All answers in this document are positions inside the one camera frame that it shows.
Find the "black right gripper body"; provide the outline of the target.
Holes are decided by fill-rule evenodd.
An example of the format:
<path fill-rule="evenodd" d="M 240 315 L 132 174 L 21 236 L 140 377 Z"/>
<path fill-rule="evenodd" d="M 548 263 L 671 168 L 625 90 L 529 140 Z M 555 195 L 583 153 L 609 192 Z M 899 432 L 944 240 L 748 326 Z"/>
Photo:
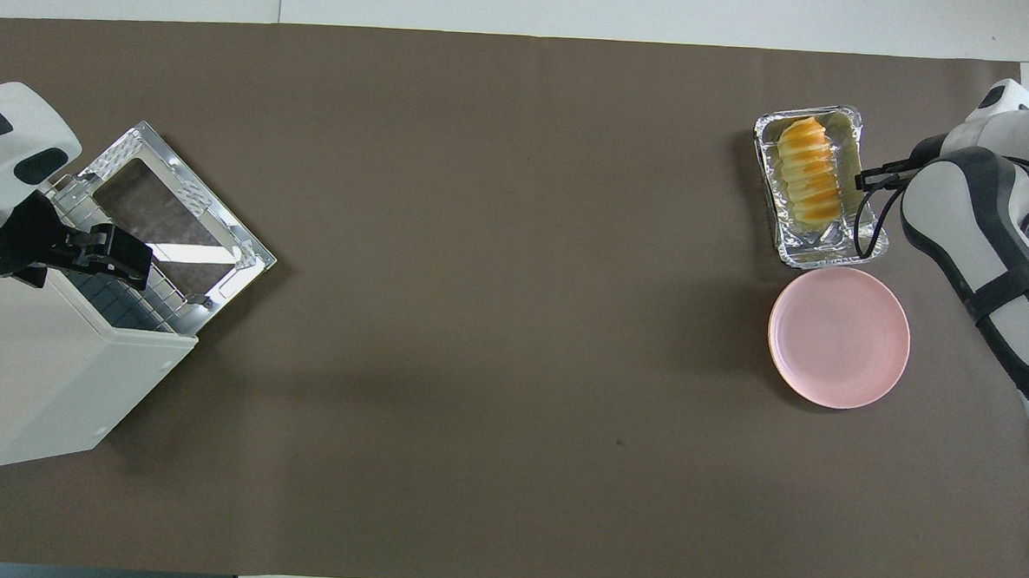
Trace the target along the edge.
<path fill-rule="evenodd" d="M 904 166 L 898 169 L 897 174 L 900 181 L 908 182 L 916 176 L 917 172 L 920 172 L 925 165 L 936 160 L 941 157 L 941 150 L 945 140 L 948 138 L 946 134 L 938 134 L 934 136 L 927 137 L 912 149 L 909 153 L 907 159 L 904 159 Z"/>

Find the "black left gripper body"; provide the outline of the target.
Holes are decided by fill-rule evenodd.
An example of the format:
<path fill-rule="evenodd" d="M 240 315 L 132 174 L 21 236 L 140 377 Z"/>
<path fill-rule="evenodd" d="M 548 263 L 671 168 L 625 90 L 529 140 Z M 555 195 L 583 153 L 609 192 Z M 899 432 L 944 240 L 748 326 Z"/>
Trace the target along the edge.
<path fill-rule="evenodd" d="M 42 288 L 48 269 L 69 265 L 69 230 L 49 198 L 31 193 L 0 228 L 0 278 Z"/>

